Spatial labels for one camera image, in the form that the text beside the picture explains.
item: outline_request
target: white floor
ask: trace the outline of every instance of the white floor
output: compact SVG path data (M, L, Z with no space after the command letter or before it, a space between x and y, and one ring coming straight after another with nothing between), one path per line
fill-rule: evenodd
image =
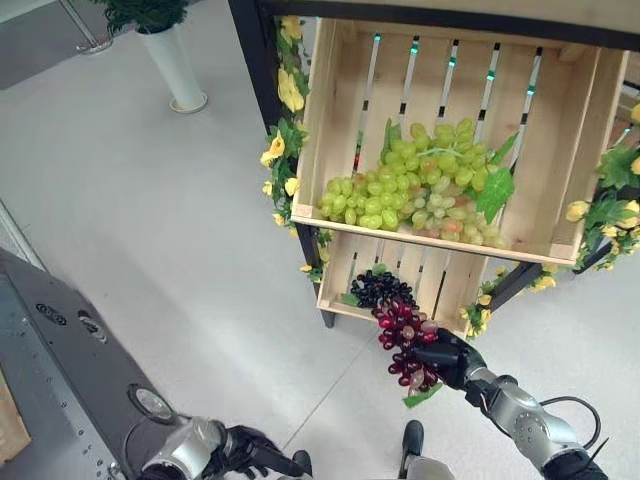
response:
M196 4L185 44L211 104L170 112L135 34L0 92L0 196L51 270L77 286L176 408L310 451L316 478L391 478L405 422L458 478L536 472L454 391L407 411L373 324L328 330L300 247L260 193L264 130L226 2ZM539 399L579 395L611 441L611 478L640 465L640 256L515 298L476 345ZM562 411L580 437L592 421Z

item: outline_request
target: black frame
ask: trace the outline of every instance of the black frame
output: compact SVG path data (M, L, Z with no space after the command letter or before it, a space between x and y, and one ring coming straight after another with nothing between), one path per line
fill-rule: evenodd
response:
M281 115L277 96L276 72L278 56L274 38L273 17L278 15L318 16L351 20L384 21L413 25L487 30L506 34L586 43L590 45L640 51L640 34L522 17L486 13L437 10L395 5L363 4L317 0L228 0L249 76L258 100L265 128L276 125ZM321 265L315 241L317 229L296 224L307 263ZM587 259L585 268L606 254L596 252ZM542 272L537 263L521 262L492 292L492 311L526 288ZM316 295L318 285L314 285ZM325 325L333 327L335 314L321 310Z

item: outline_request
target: flower garland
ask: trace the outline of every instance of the flower garland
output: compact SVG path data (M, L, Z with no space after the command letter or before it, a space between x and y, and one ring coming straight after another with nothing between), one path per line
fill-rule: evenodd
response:
M640 128L640 103L632 109L631 118L634 128ZM621 255L640 250L640 145L609 149L596 171L600 179L594 200L578 200L567 206L568 221L585 222L575 270L584 266L587 256L598 249L603 238L610 239L611 250L595 265L596 270L613 270ZM542 272L527 289L539 292L555 287L553 275L557 272L557 265L543 263ZM467 338L486 332L491 320L491 293L506 275L507 269L500 267L494 280L480 286L476 301L460 309L460 316L469 322Z
M289 229L292 237L297 237L295 225L291 222L291 203L300 187L295 175L295 164L308 133L302 126L305 98L309 94L309 76L302 72L302 56L307 65L311 64L309 54L302 42L302 21L295 16L280 17L276 22L276 50L280 66L278 68L278 98L283 104L283 116L278 125L269 126L267 150L260 157L260 163L271 172L271 179L264 182L262 192L271 197L276 225ZM329 261L328 245L331 235L317 232L316 242L321 265L300 268L314 283L322 280L324 266Z

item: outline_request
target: wooden shelf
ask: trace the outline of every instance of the wooden shelf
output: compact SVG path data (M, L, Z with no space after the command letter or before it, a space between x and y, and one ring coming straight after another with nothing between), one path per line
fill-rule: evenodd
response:
M382 40L361 131L359 172L378 166L385 122L396 118L403 100L414 35L420 36L420 45L404 123L420 121L428 131L436 124L452 39L458 39L459 46L444 116L449 123L478 118L490 58L495 43L500 42L483 129L483 140L492 148L521 128L533 65L539 58L535 93L515 166L516 191L501 222L508 249L433 239L409 227L397 232L369 230L330 222L320 215L316 205L327 181L352 173L375 33ZM537 46L543 46L539 57ZM626 59L622 51L574 48L574 44L549 40L321 19L304 120L311 137L298 165L301 186L294 197L292 219L401 242L573 265L583 226L567 222L564 211L568 203L593 196L594 169L611 131Z
M446 270L434 318L440 326L464 336L467 323L460 317L459 309L475 300L487 257L345 232L334 233L330 253L331 261L318 294L318 308L374 321L368 309L346 305L341 296L349 292L351 281L358 274L376 263L384 263L413 288L421 311L431 315Z

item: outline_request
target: white flower pot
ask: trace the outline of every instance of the white flower pot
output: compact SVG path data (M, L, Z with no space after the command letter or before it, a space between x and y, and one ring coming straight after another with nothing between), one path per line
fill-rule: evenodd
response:
M202 110L209 99L193 74L177 26L158 33L138 33L138 36L173 94L171 108L179 113Z

